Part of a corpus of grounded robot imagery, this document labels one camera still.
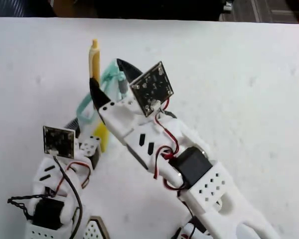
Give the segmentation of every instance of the black wire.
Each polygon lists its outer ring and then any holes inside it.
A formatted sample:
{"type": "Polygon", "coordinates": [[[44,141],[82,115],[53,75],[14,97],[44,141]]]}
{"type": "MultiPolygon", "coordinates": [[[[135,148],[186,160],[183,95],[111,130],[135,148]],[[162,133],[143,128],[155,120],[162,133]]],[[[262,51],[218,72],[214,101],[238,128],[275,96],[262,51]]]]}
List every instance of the black wire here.
{"type": "Polygon", "coordinates": [[[79,226],[80,226],[81,220],[82,220],[83,207],[82,207],[81,199],[80,199],[80,196],[79,196],[78,192],[76,191],[73,183],[69,179],[68,175],[66,175],[66,173],[64,172],[64,170],[63,170],[62,166],[60,165],[59,161],[57,160],[57,158],[55,156],[53,156],[53,159],[57,163],[57,165],[59,166],[60,171],[61,171],[64,179],[68,182],[68,184],[70,185],[71,189],[73,190],[73,193],[74,193],[74,195],[76,197],[76,200],[78,201],[78,204],[79,204],[80,213],[79,213],[78,222],[76,223],[75,228],[74,228],[74,230],[73,230],[73,232],[72,232],[72,234],[71,234],[71,236],[69,238],[69,239],[74,239],[77,231],[79,230],[79,226]]]}
{"type": "MultiPolygon", "coordinates": [[[[190,213],[190,215],[191,215],[191,217],[192,217],[192,219],[194,219],[194,215],[193,215],[193,213],[191,212],[191,210],[190,210],[190,208],[189,208],[189,206],[185,203],[185,202],[183,202],[183,204],[187,207],[187,209],[189,210],[189,213],[190,213]]],[[[193,226],[194,226],[194,228],[193,228],[193,231],[191,232],[191,234],[189,235],[189,238],[188,239],[191,239],[192,238],[192,236],[194,235],[194,232],[195,232],[195,229],[196,229],[196,226],[193,224],[193,226]]]]}
{"type": "Polygon", "coordinates": [[[47,198],[48,196],[53,196],[52,194],[37,194],[37,195],[31,195],[31,196],[22,196],[22,197],[11,197],[8,199],[7,203],[10,203],[20,209],[23,210],[23,213],[25,215],[25,218],[27,220],[32,220],[33,216],[28,213],[28,209],[26,208],[24,203],[17,203],[15,200],[24,200],[24,199],[32,199],[32,198],[47,198]]]}

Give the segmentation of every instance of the robotic hand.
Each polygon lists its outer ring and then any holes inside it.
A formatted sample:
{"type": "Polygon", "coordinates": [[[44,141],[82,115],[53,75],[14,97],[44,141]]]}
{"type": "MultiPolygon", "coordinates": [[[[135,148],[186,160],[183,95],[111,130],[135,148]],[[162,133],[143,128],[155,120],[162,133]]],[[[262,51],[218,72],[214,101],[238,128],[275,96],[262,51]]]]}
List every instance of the robotic hand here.
{"type": "MultiPolygon", "coordinates": [[[[212,238],[237,239],[237,227],[243,224],[262,239],[279,239],[265,217],[240,193],[221,162],[213,160],[207,144],[166,111],[173,90],[162,63],[144,74],[122,60],[118,66],[125,73],[132,97],[113,102],[97,81],[90,79],[94,106],[107,129],[155,179],[162,176],[166,188],[178,191],[179,199],[212,238]]],[[[195,232],[192,224],[183,231],[184,238],[210,238],[195,232]]]]}
{"type": "Polygon", "coordinates": [[[80,200],[101,154],[100,139],[91,136],[79,144],[75,131],[46,126],[43,133],[44,151],[51,155],[43,158],[35,174],[33,195],[8,199],[27,218],[24,238],[109,238],[102,219],[91,216],[80,200]],[[28,208],[16,202],[22,199],[30,199],[28,208]]]}
{"type": "MultiPolygon", "coordinates": [[[[222,164],[213,160],[208,145],[166,110],[173,90],[162,63],[144,74],[125,61],[118,59],[117,64],[133,96],[113,102],[91,78],[91,97],[107,129],[188,207],[192,220],[174,238],[279,239],[222,164]]],[[[34,195],[8,200],[26,215],[25,238],[109,238],[102,220],[91,217],[79,198],[100,156],[99,139],[92,136],[79,145],[73,130],[44,127],[43,133],[45,153],[52,157],[39,166],[34,195]],[[31,199],[28,210],[19,199],[31,199]]]]}

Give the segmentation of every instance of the white table surface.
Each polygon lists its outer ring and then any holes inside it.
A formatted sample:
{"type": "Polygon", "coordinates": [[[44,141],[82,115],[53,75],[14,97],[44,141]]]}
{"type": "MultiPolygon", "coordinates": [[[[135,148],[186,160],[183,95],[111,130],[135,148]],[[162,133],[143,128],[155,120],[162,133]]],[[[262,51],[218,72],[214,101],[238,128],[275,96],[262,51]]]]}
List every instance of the white table surface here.
{"type": "MultiPolygon", "coordinates": [[[[169,109],[198,131],[283,239],[299,238],[299,25],[0,18],[0,238],[22,238],[10,196],[31,194],[42,125],[64,126],[89,91],[88,50],[142,70],[162,60],[169,109]]],[[[169,238],[188,214],[125,148],[83,195],[113,239],[169,238]]]]}

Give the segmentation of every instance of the circuit board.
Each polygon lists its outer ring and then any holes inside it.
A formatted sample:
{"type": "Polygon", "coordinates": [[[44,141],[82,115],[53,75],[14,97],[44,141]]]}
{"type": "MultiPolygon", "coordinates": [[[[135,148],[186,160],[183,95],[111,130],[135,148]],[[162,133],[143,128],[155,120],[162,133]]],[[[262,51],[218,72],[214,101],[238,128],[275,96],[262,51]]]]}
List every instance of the circuit board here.
{"type": "Polygon", "coordinates": [[[65,128],[43,126],[44,153],[57,150],[57,156],[74,158],[75,131],[65,128]]]}
{"type": "Polygon", "coordinates": [[[130,87],[146,117],[155,111],[153,105],[174,94],[161,61],[133,80],[130,87]]]}

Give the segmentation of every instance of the yellow pen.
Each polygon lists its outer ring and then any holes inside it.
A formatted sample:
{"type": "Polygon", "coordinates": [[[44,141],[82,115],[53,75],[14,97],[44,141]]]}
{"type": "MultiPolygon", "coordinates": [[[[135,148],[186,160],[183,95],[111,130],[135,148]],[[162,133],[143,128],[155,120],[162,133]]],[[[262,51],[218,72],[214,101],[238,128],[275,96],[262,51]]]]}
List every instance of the yellow pen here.
{"type": "Polygon", "coordinates": [[[98,40],[93,39],[89,52],[89,71],[90,78],[94,78],[100,83],[100,49],[98,40]]]}
{"type": "MultiPolygon", "coordinates": [[[[90,78],[94,78],[100,84],[100,49],[97,39],[93,39],[92,46],[89,51],[89,71],[90,78]]],[[[109,131],[102,121],[97,123],[97,127],[94,130],[93,135],[101,139],[101,151],[104,152],[109,140],[109,131]]]]}

